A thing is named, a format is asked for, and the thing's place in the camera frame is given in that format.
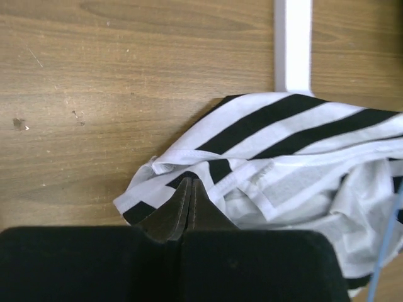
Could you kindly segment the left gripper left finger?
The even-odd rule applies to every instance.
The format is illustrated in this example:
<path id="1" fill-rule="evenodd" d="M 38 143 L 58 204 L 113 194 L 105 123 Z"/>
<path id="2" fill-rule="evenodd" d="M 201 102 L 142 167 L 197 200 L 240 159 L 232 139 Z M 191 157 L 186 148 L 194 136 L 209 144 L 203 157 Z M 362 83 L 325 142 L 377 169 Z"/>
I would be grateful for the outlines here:
<path id="1" fill-rule="evenodd" d="M 1 233 L 2 301 L 176 301 L 184 179 L 139 226 L 21 226 Z"/>

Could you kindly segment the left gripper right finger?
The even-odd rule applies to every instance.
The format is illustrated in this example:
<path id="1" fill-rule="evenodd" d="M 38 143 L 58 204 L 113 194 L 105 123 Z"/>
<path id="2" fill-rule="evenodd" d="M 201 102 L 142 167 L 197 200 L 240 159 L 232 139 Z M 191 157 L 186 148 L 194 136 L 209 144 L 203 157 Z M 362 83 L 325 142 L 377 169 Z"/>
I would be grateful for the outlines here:
<path id="1" fill-rule="evenodd" d="M 183 301 L 348 301 L 328 239 L 309 230 L 240 230 L 194 180 L 181 246 Z"/>

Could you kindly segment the black white striped tank top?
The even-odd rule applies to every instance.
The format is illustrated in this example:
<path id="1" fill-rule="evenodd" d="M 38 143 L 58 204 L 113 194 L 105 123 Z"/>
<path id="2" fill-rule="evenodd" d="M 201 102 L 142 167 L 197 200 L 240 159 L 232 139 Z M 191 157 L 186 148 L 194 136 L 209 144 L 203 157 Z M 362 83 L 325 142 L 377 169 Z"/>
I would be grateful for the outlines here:
<path id="1" fill-rule="evenodd" d="M 336 251 L 348 294 L 402 252 L 402 113 L 289 92 L 227 96 L 133 176 L 114 201 L 129 224 L 185 177 L 239 228 L 313 230 Z"/>

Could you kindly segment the blue wire hanger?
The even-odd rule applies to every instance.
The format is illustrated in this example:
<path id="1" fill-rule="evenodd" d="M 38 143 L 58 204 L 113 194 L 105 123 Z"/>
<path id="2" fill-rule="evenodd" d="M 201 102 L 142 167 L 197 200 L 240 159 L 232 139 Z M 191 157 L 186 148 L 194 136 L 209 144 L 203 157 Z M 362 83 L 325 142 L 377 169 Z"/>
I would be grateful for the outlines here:
<path id="1" fill-rule="evenodd" d="M 399 210 L 400 203 L 402 202 L 402 182 L 400 183 L 399 190 L 397 192 L 397 197 L 393 203 L 392 212 L 387 220 L 387 225 L 385 227 L 384 236 L 382 239 L 382 244 L 378 253 L 377 261 L 374 266 L 374 272 L 371 277 L 370 285 L 368 287 L 368 294 L 366 297 L 366 302 L 373 302 L 375 299 L 375 294 L 377 290 L 378 281 L 380 278 L 380 273 L 382 271 L 383 262 L 387 258 L 387 252 L 390 245 L 390 241 L 393 235 L 394 226 L 397 221 L 397 212 Z"/>

